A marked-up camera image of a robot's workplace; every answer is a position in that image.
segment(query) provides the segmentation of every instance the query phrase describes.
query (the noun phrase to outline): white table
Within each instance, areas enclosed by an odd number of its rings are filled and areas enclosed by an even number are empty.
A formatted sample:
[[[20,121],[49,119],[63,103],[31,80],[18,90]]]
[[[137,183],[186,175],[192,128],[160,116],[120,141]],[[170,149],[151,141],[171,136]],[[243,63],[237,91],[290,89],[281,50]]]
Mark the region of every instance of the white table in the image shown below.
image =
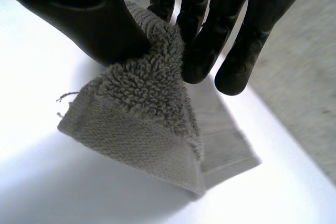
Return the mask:
[[[1,224],[336,223],[335,188],[250,88],[222,98],[262,164],[192,202],[57,131],[55,100],[102,69],[14,0],[0,0],[0,55]]]

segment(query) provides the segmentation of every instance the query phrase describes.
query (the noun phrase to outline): loose thread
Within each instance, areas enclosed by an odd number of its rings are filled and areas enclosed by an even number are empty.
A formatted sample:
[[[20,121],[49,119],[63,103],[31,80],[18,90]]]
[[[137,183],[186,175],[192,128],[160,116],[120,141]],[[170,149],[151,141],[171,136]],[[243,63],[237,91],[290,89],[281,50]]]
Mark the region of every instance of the loose thread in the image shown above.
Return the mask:
[[[63,98],[69,96],[69,95],[72,95],[72,94],[79,94],[79,92],[69,92],[69,93],[66,93],[64,95],[62,95],[59,99],[56,100],[56,102],[61,102]]]

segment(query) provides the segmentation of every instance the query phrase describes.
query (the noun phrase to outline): hand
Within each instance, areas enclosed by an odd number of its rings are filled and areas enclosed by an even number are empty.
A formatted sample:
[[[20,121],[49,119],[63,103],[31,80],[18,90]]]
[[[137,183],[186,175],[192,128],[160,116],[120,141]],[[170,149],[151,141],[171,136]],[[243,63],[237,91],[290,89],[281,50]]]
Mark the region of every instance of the hand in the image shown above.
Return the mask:
[[[182,0],[177,24],[186,43],[182,75],[188,83],[205,79],[222,51],[246,0]],[[227,95],[241,93],[275,23],[295,0],[249,0],[236,41],[219,69],[215,85]],[[175,0],[150,0],[150,9],[169,21]]]
[[[18,1],[104,66],[142,57],[150,48],[123,0]]]

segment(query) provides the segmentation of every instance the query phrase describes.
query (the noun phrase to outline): glove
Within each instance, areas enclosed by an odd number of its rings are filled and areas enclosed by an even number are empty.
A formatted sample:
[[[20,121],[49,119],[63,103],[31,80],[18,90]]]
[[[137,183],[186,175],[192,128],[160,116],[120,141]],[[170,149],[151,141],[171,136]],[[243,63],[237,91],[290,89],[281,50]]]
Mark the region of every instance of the glove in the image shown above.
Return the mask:
[[[87,55],[109,66],[142,57],[150,43],[123,0],[18,0]]]
[[[177,24],[186,43],[182,75],[192,84],[205,79],[222,51],[246,0],[182,0]],[[150,0],[148,9],[169,21],[175,0]],[[227,95],[241,93],[275,23],[295,0],[249,0],[236,41],[219,69],[215,85]]]

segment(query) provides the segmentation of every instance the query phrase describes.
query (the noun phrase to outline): towel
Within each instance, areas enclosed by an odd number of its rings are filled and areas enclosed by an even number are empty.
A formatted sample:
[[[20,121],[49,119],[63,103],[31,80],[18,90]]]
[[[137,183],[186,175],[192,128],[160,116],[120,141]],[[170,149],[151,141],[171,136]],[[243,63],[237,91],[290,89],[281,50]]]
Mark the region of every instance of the towel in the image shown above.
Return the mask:
[[[134,3],[127,7],[151,42],[149,53],[113,64],[85,85],[58,129],[104,156],[199,196],[256,166],[246,144],[235,157],[232,147],[204,148],[206,139],[200,137],[181,77],[184,44],[178,27]]]

